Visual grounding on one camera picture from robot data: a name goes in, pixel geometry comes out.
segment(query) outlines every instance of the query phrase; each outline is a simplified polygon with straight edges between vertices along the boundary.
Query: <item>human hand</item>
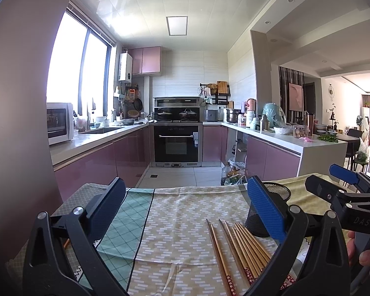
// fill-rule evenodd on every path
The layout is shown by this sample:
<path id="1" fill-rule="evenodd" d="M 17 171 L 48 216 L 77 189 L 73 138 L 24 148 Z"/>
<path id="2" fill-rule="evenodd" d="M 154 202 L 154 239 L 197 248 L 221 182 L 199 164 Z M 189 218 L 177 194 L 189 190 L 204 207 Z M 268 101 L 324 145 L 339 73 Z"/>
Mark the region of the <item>human hand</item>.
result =
<path id="1" fill-rule="evenodd" d="M 350 260 L 350 266 L 352 265 L 352 257 L 355 254 L 355 232 L 348 232 L 348 238 L 350 240 L 347 243 L 348 258 Z M 370 250 L 365 250 L 359 256 L 359 263 L 362 266 L 370 267 Z"/>

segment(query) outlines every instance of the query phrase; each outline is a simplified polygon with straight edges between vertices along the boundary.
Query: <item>white microwave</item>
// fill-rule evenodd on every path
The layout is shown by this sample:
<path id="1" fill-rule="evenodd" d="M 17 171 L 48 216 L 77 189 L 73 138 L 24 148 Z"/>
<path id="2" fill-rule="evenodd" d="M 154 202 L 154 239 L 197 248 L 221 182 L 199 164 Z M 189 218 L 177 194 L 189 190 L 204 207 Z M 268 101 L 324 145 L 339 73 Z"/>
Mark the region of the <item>white microwave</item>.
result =
<path id="1" fill-rule="evenodd" d="M 71 103 L 47 103 L 46 126 L 50 145 L 74 138 L 73 105 Z"/>

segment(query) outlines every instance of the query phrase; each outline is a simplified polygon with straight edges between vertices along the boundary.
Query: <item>oven handle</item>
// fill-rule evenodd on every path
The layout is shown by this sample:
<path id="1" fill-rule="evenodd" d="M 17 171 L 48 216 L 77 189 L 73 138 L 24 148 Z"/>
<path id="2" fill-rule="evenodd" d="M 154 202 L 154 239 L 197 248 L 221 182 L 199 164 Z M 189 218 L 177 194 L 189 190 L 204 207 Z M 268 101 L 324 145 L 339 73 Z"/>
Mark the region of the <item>oven handle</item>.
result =
<path id="1" fill-rule="evenodd" d="M 193 134 L 191 134 L 190 136 L 162 136 L 160 134 L 159 138 L 193 138 Z"/>

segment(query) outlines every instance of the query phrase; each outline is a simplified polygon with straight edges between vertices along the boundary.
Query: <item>countertop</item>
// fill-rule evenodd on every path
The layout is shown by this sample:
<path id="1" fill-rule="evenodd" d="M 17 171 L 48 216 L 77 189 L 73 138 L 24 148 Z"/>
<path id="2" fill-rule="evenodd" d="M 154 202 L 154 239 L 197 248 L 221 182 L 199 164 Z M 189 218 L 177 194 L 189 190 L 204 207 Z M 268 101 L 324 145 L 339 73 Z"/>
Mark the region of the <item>countertop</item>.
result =
<path id="1" fill-rule="evenodd" d="M 79 134 L 74 137 L 73 140 L 50 145 L 49 150 L 51 153 L 52 165 L 57 165 L 62 161 L 148 125 L 148 123 L 144 123 L 143 125 L 125 126 L 124 128 L 101 134 Z"/>
<path id="2" fill-rule="evenodd" d="M 227 123 L 227 122 L 203 122 L 203 125 L 222 125 L 228 128 L 241 131 L 245 134 L 249 134 L 250 136 L 259 138 L 261 140 L 276 144 L 283 148 L 292 150 L 297 153 L 302 153 L 304 148 L 314 148 L 314 147 L 321 147 L 321 146 L 334 146 L 337 142 L 326 142 L 322 140 L 318 140 L 317 135 L 312 136 L 312 142 L 306 142 L 304 140 L 297 139 L 293 137 L 292 134 L 276 134 L 275 132 L 268 132 L 268 131 L 256 131 L 251 130 L 244 126 L 239 126 L 237 124 Z"/>

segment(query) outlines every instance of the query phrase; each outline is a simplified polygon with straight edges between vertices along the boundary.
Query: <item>cutting board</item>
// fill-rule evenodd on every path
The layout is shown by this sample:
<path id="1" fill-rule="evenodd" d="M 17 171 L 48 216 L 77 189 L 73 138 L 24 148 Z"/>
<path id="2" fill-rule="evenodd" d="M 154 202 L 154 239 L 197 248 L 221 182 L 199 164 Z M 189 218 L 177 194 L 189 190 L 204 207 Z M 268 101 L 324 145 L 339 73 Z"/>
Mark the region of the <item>cutting board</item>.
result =
<path id="1" fill-rule="evenodd" d="M 218 94 L 224 93 L 224 94 L 229 94 L 229 85 L 227 81 L 217 81 L 218 85 Z"/>

